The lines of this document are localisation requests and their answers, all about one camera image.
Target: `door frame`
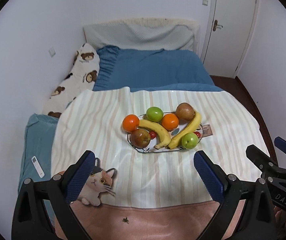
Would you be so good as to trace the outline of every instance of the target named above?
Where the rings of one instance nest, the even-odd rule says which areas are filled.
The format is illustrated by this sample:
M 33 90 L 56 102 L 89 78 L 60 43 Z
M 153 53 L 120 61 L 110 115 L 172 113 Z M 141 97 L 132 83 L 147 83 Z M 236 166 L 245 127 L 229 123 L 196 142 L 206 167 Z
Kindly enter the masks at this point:
M 211 0 L 210 15 L 209 15 L 207 28 L 206 28 L 204 45 L 203 45 L 202 54 L 201 54 L 202 63 L 204 63 L 205 55 L 206 55 L 207 48 L 208 48 L 209 42 L 210 42 L 210 37 L 211 37 L 211 33 L 212 33 L 212 26 L 213 26 L 213 22 L 214 22 L 215 8 L 216 8 L 216 0 Z M 250 28 L 250 33 L 249 33 L 249 36 L 247 38 L 247 41 L 246 41 L 242 56 L 240 58 L 240 61 L 237 65 L 237 68 L 235 69 L 234 74 L 233 74 L 233 78 L 235 78 L 237 76 L 237 73 L 240 70 L 240 66 L 242 65 L 242 62 L 244 60 L 246 51 L 249 47 L 249 44 L 250 44 L 250 41 L 252 38 L 252 34 L 253 34 L 253 30 L 254 30 L 254 26 L 255 26 L 255 22 L 256 22 L 256 18 L 257 18 L 258 9 L 259 9 L 259 0 L 256 0 L 255 9 L 254 9 L 254 16 L 253 16 L 253 20 L 252 20 L 252 24 L 251 24 L 251 28 Z

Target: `leaf pattern on plate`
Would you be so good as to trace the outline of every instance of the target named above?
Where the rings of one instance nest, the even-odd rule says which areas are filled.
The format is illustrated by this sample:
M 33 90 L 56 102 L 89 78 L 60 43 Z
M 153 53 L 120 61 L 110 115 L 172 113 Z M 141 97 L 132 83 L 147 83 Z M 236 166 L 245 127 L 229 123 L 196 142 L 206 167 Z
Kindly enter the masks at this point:
M 177 135 L 180 131 L 180 128 L 176 128 L 173 132 L 171 132 L 171 135 Z

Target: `white remote control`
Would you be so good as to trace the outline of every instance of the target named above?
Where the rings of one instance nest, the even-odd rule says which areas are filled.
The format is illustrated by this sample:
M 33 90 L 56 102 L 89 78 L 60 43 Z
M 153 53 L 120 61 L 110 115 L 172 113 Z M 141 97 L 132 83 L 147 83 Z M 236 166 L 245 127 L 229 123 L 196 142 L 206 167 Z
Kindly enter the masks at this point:
M 39 161 L 37 160 L 37 158 L 35 156 L 32 157 L 32 162 L 33 165 L 37 171 L 37 173 L 39 174 L 40 178 L 44 177 L 44 171 L 41 168 L 41 165 L 39 164 Z

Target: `green apple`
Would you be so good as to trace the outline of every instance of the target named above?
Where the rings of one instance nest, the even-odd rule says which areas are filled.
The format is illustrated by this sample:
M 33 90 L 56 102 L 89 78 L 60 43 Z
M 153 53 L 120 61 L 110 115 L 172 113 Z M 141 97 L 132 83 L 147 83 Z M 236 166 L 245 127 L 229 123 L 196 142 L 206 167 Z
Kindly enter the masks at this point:
M 152 122 L 160 122 L 163 118 L 163 111 L 156 106 L 152 106 L 147 109 L 146 116 Z
M 199 143 L 199 138 L 195 133 L 187 133 L 182 137 L 182 146 L 185 149 L 193 149 Z

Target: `reddish brown floor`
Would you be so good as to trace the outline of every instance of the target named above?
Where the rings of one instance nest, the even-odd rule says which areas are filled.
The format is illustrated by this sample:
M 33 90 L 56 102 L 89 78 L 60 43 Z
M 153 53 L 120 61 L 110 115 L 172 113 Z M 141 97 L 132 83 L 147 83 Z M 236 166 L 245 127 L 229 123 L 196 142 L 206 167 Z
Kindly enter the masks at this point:
M 216 86 L 232 94 L 258 121 L 268 152 L 270 153 L 271 158 L 277 162 L 275 149 L 262 115 L 239 78 L 236 77 L 233 79 L 217 76 L 211 76 L 211 78 Z

